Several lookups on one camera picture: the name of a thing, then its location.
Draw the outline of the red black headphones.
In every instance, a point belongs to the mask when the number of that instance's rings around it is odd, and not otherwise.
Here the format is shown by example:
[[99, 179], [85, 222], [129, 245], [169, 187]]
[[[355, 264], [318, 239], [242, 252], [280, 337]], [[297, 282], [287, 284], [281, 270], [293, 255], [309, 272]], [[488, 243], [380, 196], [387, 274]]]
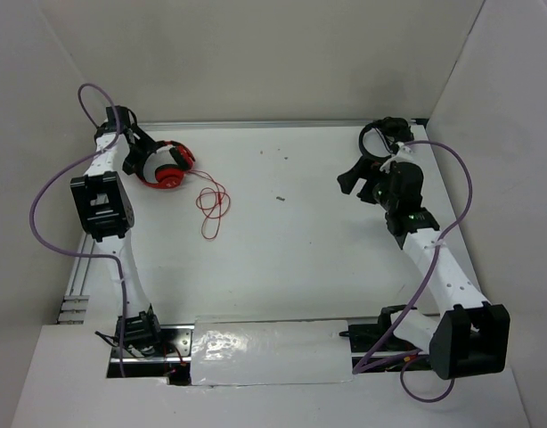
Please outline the red black headphones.
[[[152, 183], [144, 177], [144, 166], [153, 154], [160, 152], [168, 152], [174, 162], [158, 165], [154, 170], [155, 182]], [[172, 140], [160, 140], [155, 144], [155, 151], [146, 154], [141, 159], [135, 175], [144, 185], [150, 188], [172, 190], [182, 183], [187, 172], [193, 170], [195, 161], [191, 150], [184, 144]]]

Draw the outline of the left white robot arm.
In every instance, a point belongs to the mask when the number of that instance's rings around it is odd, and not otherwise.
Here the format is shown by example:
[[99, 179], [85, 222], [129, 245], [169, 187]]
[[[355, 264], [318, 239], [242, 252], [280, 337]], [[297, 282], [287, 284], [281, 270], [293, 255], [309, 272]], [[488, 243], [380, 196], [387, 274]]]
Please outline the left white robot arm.
[[111, 280], [122, 288], [114, 340], [130, 354], [155, 357], [163, 351], [165, 335], [138, 275], [131, 240], [135, 214], [115, 167], [118, 143], [134, 140], [136, 116], [123, 106], [108, 107], [106, 113], [94, 136], [99, 154], [83, 176], [70, 181], [70, 190], [97, 253], [117, 259], [109, 266]]

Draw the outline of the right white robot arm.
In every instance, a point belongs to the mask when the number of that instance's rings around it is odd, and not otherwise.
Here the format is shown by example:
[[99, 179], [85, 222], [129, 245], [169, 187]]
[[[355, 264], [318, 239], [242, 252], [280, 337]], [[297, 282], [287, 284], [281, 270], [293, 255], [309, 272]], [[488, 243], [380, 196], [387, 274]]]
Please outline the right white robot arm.
[[358, 180], [362, 202], [385, 211], [388, 231], [423, 276], [421, 291], [429, 291], [439, 318], [421, 314], [411, 300], [403, 308], [386, 308], [377, 329], [381, 346], [398, 349], [409, 342], [429, 358], [443, 380], [501, 372], [506, 363], [510, 314], [493, 304], [469, 280], [444, 242], [433, 215], [423, 207], [421, 168], [408, 161], [382, 165], [361, 158], [338, 176], [342, 193], [353, 191]]

